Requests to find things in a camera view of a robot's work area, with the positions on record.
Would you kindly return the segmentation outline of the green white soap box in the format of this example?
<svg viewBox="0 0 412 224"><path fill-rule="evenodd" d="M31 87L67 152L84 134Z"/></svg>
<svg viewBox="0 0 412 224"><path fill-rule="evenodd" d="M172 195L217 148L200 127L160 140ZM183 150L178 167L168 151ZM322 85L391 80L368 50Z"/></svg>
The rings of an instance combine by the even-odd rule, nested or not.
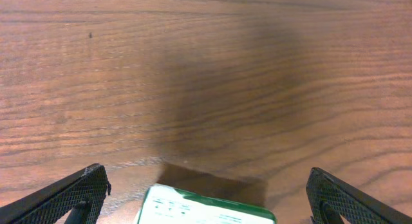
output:
<svg viewBox="0 0 412 224"><path fill-rule="evenodd" d="M272 212L254 205L202 196L156 183L146 192L134 224L276 224Z"/></svg>

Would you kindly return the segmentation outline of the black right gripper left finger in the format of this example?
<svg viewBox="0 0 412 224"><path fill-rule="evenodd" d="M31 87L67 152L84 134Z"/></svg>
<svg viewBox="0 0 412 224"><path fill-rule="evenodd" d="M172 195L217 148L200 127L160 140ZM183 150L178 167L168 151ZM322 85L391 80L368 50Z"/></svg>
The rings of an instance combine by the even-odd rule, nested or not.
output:
<svg viewBox="0 0 412 224"><path fill-rule="evenodd" d="M20 200L1 207L1 223L96 224L111 184L103 165L94 163Z"/></svg>

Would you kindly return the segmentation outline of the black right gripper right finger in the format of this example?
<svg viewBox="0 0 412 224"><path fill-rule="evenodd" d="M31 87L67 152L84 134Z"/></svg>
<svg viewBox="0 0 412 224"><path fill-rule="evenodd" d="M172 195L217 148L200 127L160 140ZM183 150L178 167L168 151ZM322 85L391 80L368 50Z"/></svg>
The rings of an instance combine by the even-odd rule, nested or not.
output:
<svg viewBox="0 0 412 224"><path fill-rule="evenodd" d="M315 224L409 224L407 216L321 168L313 167L306 193Z"/></svg>

